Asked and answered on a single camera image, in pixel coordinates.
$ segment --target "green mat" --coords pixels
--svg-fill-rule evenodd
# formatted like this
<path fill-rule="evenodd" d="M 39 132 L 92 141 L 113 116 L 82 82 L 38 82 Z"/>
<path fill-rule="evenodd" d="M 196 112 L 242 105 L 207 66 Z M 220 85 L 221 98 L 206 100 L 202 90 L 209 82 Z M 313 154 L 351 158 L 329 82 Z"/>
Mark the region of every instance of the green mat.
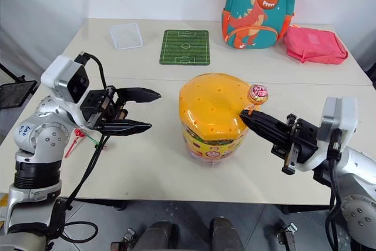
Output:
<path fill-rule="evenodd" d="M 159 63 L 164 65 L 209 65 L 209 32 L 166 30 Z"/>

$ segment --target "yellow lid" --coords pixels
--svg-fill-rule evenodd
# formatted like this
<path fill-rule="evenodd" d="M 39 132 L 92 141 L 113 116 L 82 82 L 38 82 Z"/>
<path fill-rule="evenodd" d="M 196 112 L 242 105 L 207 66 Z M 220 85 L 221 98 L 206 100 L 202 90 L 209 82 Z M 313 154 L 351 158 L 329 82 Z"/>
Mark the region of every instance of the yellow lid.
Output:
<path fill-rule="evenodd" d="M 180 90 L 180 119 L 203 140 L 236 139 L 247 128 L 239 113 L 251 104 L 249 90 L 224 73 L 197 76 Z"/>

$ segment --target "pink bag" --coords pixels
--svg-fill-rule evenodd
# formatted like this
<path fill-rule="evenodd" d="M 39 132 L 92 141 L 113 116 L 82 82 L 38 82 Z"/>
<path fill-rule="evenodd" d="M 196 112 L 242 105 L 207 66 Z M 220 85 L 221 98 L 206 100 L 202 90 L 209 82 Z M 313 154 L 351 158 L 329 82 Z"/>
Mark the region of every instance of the pink bag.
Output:
<path fill-rule="evenodd" d="M 338 65 L 348 56 L 340 40 L 329 31 L 290 26 L 284 43 L 287 45 L 287 54 L 302 63 L 311 61 Z"/>

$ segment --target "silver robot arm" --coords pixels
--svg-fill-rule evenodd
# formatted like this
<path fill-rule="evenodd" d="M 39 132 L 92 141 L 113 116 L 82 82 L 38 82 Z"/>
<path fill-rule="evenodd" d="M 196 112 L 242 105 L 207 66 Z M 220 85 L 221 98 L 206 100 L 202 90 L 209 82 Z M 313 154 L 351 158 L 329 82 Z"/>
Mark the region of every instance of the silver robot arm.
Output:
<path fill-rule="evenodd" d="M 84 66 L 90 59 L 99 65 L 101 90 L 89 89 Z M 84 181 L 68 200 L 58 198 L 61 162 L 74 128 L 97 130 L 103 137 L 144 132 L 151 124 L 125 119 L 127 110 L 123 107 L 127 101 L 160 98 L 150 89 L 107 86 L 102 64 L 88 53 L 81 53 L 74 61 L 58 56 L 41 82 L 50 94 L 14 132 L 19 150 L 14 183 L 9 188 L 5 236 L 0 237 L 1 251 L 49 250 L 49 241 L 62 234 L 65 210 L 71 208 L 70 202 Z"/>
<path fill-rule="evenodd" d="M 376 161 L 347 146 L 354 134 L 357 102 L 354 98 L 328 98 L 320 127 L 288 115 L 283 123 L 265 113 L 240 114 L 243 122 L 256 134 L 273 143 L 271 152 L 284 160 L 282 171 L 314 171 L 314 180 L 332 187 L 338 184 L 341 212 L 349 235 L 361 245 L 376 248 Z M 334 131 L 340 138 L 331 142 Z M 330 177 L 329 151 L 338 159 Z"/>

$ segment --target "orange dinosaur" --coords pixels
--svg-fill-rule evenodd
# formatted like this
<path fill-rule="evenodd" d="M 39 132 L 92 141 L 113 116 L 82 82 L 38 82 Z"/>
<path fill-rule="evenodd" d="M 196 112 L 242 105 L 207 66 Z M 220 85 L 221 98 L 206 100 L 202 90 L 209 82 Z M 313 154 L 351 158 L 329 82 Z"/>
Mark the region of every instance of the orange dinosaur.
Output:
<path fill-rule="evenodd" d="M 247 13 L 234 18 L 230 16 L 229 25 L 234 29 L 241 28 L 244 26 L 262 26 L 263 22 L 266 21 L 267 15 L 264 9 L 273 9 L 277 5 L 278 0 L 251 0 L 253 8 L 248 9 Z M 254 45 L 253 41 L 257 37 L 259 29 L 245 29 L 243 31 L 238 31 L 234 40 L 235 48 L 244 48 L 245 44 L 243 39 L 249 36 L 247 41 L 248 45 Z"/>

